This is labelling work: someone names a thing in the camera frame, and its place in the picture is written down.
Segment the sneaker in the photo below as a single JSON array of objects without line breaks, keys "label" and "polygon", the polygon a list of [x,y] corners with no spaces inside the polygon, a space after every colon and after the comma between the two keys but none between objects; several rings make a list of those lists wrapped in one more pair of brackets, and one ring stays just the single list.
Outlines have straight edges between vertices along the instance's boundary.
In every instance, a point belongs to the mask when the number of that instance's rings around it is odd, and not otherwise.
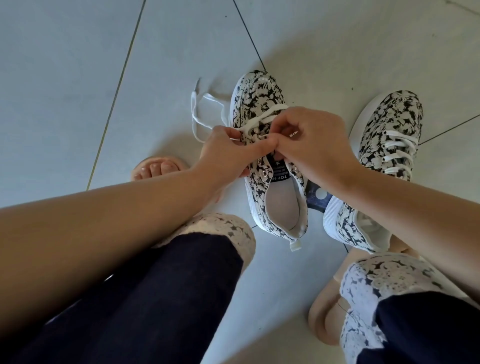
[{"label": "sneaker", "polygon": [[[244,75],[235,86],[230,103],[230,126],[243,131],[245,145],[264,138],[284,104],[282,90],[265,71]],[[293,163],[275,161],[273,154],[250,164],[245,177],[248,202],[256,224],[290,241],[292,251],[307,231],[306,179]]]},{"label": "sneaker", "polygon": [[[353,126],[349,138],[353,152],[365,167],[410,181],[422,118],[422,105],[413,92],[380,95]],[[334,196],[323,223],[332,238],[371,253],[385,252],[390,246],[391,232]]]}]

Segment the grout line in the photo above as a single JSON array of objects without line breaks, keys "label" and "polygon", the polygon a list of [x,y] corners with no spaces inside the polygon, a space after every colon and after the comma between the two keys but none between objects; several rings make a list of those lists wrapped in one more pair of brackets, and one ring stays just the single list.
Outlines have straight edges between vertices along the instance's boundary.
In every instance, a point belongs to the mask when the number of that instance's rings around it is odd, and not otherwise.
[{"label": "grout line", "polygon": [[463,9],[463,10],[465,10],[466,12],[469,12],[469,13],[474,14],[474,15],[476,15],[476,16],[480,16],[480,12],[476,12],[475,10],[472,10],[472,9],[470,9],[470,8],[467,8],[465,5],[459,4],[459,3],[455,2],[455,1],[445,0],[445,3],[446,3],[447,5],[456,6],[456,7],[460,8],[460,9]]},{"label": "grout line", "polygon": [[95,168],[96,168],[96,163],[98,162],[98,157],[100,156],[100,151],[102,150],[103,141],[105,140],[105,134],[107,133],[108,124],[110,123],[110,118],[111,118],[112,113],[113,113],[113,108],[115,107],[115,101],[117,101],[117,96],[118,96],[119,90],[120,90],[120,84],[123,80],[123,75],[125,74],[125,69],[127,68],[128,58],[130,57],[130,53],[132,51],[133,41],[135,40],[135,36],[137,34],[138,25],[140,24],[140,19],[142,18],[142,13],[144,11],[145,3],[146,3],[146,0],[143,1],[142,7],[140,9],[140,14],[138,14],[137,24],[135,25],[135,30],[133,31],[133,36],[132,36],[132,40],[130,41],[130,46],[128,47],[127,57],[125,58],[125,62],[123,64],[123,69],[121,70],[119,83],[117,85],[117,90],[115,91],[115,96],[113,97],[112,106],[110,107],[110,112],[108,113],[107,123],[105,124],[105,128],[104,128],[103,134],[102,134],[102,139],[100,140],[100,145],[98,146],[98,151],[96,153],[95,162],[93,163],[92,173],[90,173],[90,178],[88,179],[88,184],[87,184],[86,191],[88,191],[90,189],[90,184],[92,183],[93,174],[94,174]]},{"label": "grout line", "polygon": [[238,13],[239,13],[239,15],[240,15],[241,22],[243,23],[243,26],[245,27],[245,30],[247,31],[247,34],[248,34],[248,36],[249,36],[249,38],[250,38],[250,41],[251,41],[252,44],[253,44],[253,48],[255,48],[255,52],[257,52],[258,59],[260,60],[260,63],[262,64],[262,67],[263,67],[264,70],[266,71],[267,69],[265,68],[264,62],[262,61],[262,58],[260,57],[260,54],[258,54],[257,47],[255,46],[255,43],[253,42],[252,36],[250,35],[250,32],[248,31],[247,25],[245,24],[245,21],[243,20],[243,16],[240,14],[239,7],[237,6],[237,3],[235,2],[235,0],[233,0],[233,3],[235,4],[235,7],[237,8],[237,11],[238,11]]},{"label": "grout line", "polygon": [[455,129],[455,128],[458,128],[459,126],[461,126],[461,125],[463,125],[463,124],[469,122],[470,120],[473,120],[473,119],[475,119],[475,118],[477,118],[477,117],[479,117],[479,116],[480,116],[480,114],[474,116],[473,118],[468,119],[467,121],[461,122],[459,125],[456,125],[456,126],[450,128],[450,129],[448,129],[448,130],[445,130],[443,133],[440,133],[440,134],[438,134],[438,135],[436,135],[436,136],[433,136],[433,137],[430,138],[430,139],[425,140],[424,142],[421,142],[421,143],[419,144],[419,146],[422,145],[422,144],[425,144],[426,142],[431,141],[432,139],[435,139],[436,137],[438,137],[438,136],[440,136],[440,135],[443,135],[443,134],[449,132],[450,130],[453,130],[453,129]]}]

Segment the navy blue pants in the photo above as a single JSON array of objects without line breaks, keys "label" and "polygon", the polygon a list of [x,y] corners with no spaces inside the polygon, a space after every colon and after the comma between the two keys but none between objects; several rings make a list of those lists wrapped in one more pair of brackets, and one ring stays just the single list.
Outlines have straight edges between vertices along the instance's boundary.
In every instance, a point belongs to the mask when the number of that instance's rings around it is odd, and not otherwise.
[{"label": "navy blue pants", "polygon": [[[198,364],[242,265],[225,236],[180,235],[133,258],[46,325],[5,341],[1,362]],[[357,363],[480,363],[480,311],[460,299],[392,296],[380,302],[376,322],[388,342],[363,350]]]}]

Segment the white rubber sole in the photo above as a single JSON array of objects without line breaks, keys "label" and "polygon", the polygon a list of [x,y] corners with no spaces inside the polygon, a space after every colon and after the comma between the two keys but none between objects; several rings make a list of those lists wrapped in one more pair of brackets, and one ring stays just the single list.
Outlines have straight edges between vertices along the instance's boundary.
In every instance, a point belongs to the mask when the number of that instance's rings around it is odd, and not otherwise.
[{"label": "white rubber sole", "polygon": [[[348,140],[350,141],[352,151],[357,158],[359,157],[361,139],[363,137],[363,133],[365,132],[365,128],[375,110],[377,110],[382,101],[385,100],[388,95],[389,93],[380,94],[370,101],[358,116],[355,124],[353,124],[353,128],[350,132]],[[325,232],[328,235],[341,243],[346,243],[336,230],[336,218],[342,206],[343,201],[333,196],[325,209],[323,225]]]},{"label": "white rubber sole", "polygon": [[[230,114],[228,115],[228,125],[231,128],[233,128],[233,108],[235,103],[235,94],[237,93],[237,87],[240,85],[240,81],[243,80],[246,75],[247,73],[239,78],[237,84],[235,85],[235,88],[233,89],[232,98],[230,99]],[[248,177],[245,177],[245,189],[247,190],[248,205],[250,206],[250,212],[252,214],[253,221],[255,221],[255,224],[257,224],[260,229],[268,231],[267,228],[260,221],[260,217],[258,216],[257,207],[255,206],[255,201],[253,199],[253,191],[248,184]]]}]

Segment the toe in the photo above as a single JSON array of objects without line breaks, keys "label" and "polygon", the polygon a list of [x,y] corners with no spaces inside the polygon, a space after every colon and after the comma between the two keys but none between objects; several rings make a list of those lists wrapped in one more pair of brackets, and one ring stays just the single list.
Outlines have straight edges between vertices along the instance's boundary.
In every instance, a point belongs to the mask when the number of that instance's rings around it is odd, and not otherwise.
[{"label": "toe", "polygon": [[142,167],[140,169],[140,174],[142,175],[142,178],[151,178],[152,174],[150,173],[150,168]]},{"label": "toe", "polygon": [[167,174],[167,173],[172,173],[172,172],[178,172],[178,167],[172,163],[172,162],[163,162],[161,165],[160,165],[160,168],[162,170],[162,175],[163,174]]},{"label": "toe", "polygon": [[152,173],[152,177],[160,176],[162,174],[160,163],[152,163],[150,165],[150,172]]}]

